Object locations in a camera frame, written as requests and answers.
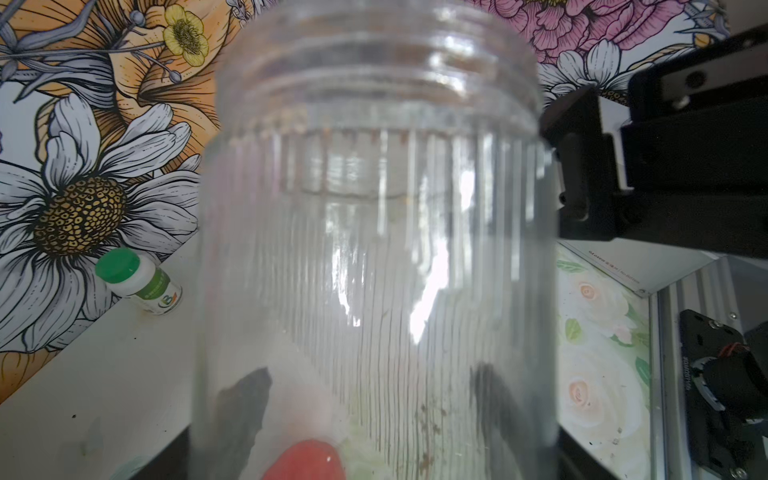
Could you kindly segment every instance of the red wire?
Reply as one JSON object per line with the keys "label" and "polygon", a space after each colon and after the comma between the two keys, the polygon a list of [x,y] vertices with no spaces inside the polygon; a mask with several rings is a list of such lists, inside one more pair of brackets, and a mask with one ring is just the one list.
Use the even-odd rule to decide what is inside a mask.
{"label": "red wire", "polygon": [[729,343],[728,345],[725,345],[720,350],[720,353],[717,354],[717,358],[722,359],[725,357],[729,357],[733,355],[736,349],[739,349],[739,351],[742,351],[742,352],[748,352],[750,350],[750,348],[744,345],[743,343],[733,342],[733,343]]}

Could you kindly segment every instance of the green bottle cap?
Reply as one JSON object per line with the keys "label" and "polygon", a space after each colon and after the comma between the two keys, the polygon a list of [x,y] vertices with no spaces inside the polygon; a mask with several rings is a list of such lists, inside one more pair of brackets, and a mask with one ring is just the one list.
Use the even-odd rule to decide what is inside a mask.
{"label": "green bottle cap", "polygon": [[107,283],[120,283],[139,270],[140,262],[139,256],[130,248],[115,248],[98,259],[96,275]]}

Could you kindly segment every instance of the rose print panel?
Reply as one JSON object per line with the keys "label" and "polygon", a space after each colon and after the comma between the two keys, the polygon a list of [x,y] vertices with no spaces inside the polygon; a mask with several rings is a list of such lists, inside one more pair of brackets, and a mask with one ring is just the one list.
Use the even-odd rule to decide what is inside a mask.
{"label": "rose print panel", "polygon": [[648,303],[558,246],[558,419],[618,478],[650,478]]}

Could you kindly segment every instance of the bottle label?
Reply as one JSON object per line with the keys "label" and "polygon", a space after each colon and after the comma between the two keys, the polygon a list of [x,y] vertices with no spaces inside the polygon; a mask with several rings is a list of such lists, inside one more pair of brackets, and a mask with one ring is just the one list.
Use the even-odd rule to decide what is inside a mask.
{"label": "bottle label", "polygon": [[127,298],[139,303],[150,313],[162,315],[170,312],[181,300],[181,288],[170,281],[162,269],[154,271],[152,280],[141,290]]}

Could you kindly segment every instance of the screw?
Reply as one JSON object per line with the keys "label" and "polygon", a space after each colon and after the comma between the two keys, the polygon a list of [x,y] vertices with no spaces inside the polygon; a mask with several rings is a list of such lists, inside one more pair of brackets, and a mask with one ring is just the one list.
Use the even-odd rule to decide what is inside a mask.
{"label": "screw", "polygon": [[732,468],[730,470],[730,476],[734,477],[736,480],[747,480],[750,477],[746,473],[746,470],[741,467]]}
{"label": "screw", "polygon": [[694,71],[685,77],[685,85],[688,88],[700,88],[707,82],[707,74],[703,71]]}

